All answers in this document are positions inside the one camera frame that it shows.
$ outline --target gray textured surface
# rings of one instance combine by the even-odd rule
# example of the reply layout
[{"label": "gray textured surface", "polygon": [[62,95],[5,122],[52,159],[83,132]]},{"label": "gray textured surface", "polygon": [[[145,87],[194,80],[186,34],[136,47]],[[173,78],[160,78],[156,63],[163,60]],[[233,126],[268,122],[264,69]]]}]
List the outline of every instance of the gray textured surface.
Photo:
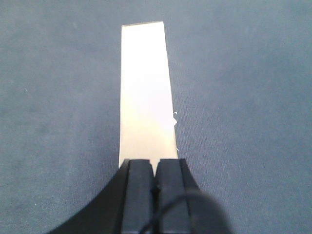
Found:
[{"label": "gray textured surface", "polygon": [[238,234],[312,230],[311,1],[0,2],[0,233],[117,169],[122,24],[166,25],[179,156]]}]

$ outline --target white paper strip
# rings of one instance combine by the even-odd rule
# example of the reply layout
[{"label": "white paper strip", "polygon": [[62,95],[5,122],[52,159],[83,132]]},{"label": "white paper strip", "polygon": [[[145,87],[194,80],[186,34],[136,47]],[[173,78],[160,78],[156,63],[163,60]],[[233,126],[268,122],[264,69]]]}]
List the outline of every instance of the white paper strip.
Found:
[{"label": "white paper strip", "polygon": [[122,26],[119,165],[177,158],[163,22]]}]

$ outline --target black cable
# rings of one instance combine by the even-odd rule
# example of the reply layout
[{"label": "black cable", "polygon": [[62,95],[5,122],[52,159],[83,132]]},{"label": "black cable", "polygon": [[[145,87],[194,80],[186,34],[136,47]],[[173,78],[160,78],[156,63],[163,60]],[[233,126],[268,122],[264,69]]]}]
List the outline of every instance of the black cable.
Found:
[{"label": "black cable", "polygon": [[211,198],[198,191],[187,191],[184,194],[176,197],[172,201],[168,202],[165,206],[163,206],[157,213],[154,214],[154,216],[151,218],[151,220],[143,226],[139,234],[144,234],[146,231],[148,231],[150,228],[154,227],[167,212],[169,212],[172,208],[174,208],[176,205],[178,205],[180,202],[186,200],[186,199],[199,199],[206,203],[211,202]]}]

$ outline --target blue fabric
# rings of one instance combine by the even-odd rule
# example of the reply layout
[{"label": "blue fabric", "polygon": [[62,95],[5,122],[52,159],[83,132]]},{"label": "blue fabric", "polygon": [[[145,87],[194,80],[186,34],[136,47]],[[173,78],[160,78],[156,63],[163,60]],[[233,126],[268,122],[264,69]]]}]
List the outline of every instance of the blue fabric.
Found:
[{"label": "blue fabric", "polygon": [[121,25],[163,20],[179,157],[237,234],[312,230],[310,1],[0,3],[0,233],[41,234],[117,169]]}]

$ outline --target black object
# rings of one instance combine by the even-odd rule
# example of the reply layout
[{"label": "black object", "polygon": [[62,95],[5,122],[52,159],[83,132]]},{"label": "black object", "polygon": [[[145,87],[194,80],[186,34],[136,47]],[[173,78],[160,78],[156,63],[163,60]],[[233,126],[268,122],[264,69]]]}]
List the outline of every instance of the black object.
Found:
[{"label": "black object", "polygon": [[162,159],[155,178],[148,160],[125,160],[89,205],[49,234],[138,233],[231,231],[217,203],[200,191],[186,160]]}]

